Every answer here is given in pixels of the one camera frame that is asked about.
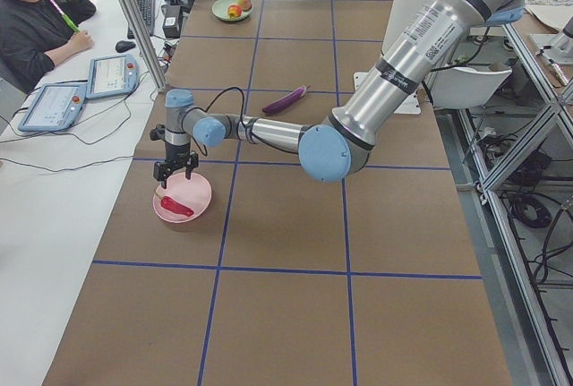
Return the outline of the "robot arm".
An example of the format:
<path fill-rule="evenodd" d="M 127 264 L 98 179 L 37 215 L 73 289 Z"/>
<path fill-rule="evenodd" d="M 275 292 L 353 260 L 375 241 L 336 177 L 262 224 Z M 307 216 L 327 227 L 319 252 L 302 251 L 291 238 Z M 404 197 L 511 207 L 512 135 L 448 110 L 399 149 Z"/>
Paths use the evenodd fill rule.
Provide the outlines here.
<path fill-rule="evenodd" d="M 412 95 L 426 75 L 470 29 L 519 19 L 525 0 L 425 0 L 388 51 L 366 74 L 350 100 L 333 108 L 321 124 L 279 122 L 244 113 L 211 114 L 195 106 L 188 90 L 168 92 L 166 122 L 150 131 L 165 144 L 154 178 L 166 184 L 175 171 L 189 177 L 199 160 L 198 142 L 215 147 L 225 139 L 264 144 L 294 153 L 304 171 L 336 182 L 361 170 L 377 143 L 377 132 Z"/>

